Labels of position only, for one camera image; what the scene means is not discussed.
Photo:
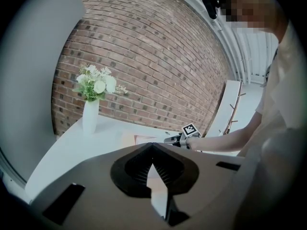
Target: white shirt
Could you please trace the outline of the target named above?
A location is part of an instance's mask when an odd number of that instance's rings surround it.
[[[268,82],[256,109],[262,114],[261,124],[238,156],[245,156],[251,146],[261,147],[268,138],[287,128],[307,124],[306,68],[305,53],[290,22],[278,45]]]

